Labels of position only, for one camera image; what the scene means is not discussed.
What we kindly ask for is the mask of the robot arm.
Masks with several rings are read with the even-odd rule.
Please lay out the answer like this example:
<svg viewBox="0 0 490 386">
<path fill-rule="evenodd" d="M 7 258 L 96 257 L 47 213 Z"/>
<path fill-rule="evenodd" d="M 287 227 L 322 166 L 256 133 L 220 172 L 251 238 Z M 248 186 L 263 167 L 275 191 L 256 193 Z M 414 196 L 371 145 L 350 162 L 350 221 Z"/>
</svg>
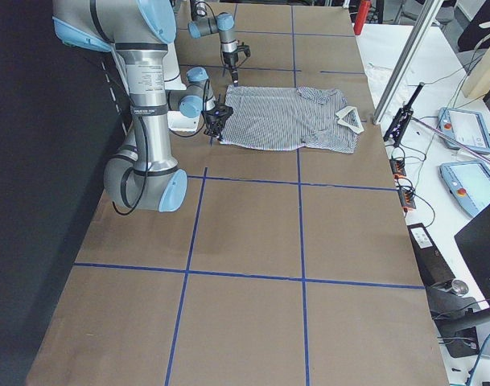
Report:
<svg viewBox="0 0 490 386">
<path fill-rule="evenodd" d="M 233 108 L 215 99 L 208 74 L 187 72 L 184 89 L 167 81 L 179 74 L 176 22 L 168 1 L 55 1 L 57 37 L 68 46 L 113 52 L 124 62 L 132 128 L 108 161 L 104 186 L 115 211 L 176 211 L 187 191 L 187 173 L 171 153 L 168 113 L 202 117 L 205 133 L 221 138 Z"/>
<path fill-rule="evenodd" d="M 200 39 L 209 35 L 218 35 L 220 39 L 220 60 L 224 68 L 230 73 L 232 85 L 239 85 L 238 68 L 239 56 L 245 55 L 244 61 L 251 56 L 250 46 L 240 43 L 236 37 L 235 20 L 228 12 L 215 14 L 211 6 L 205 1 L 190 1 L 190 16 L 187 29 L 193 39 Z"/>
</svg>

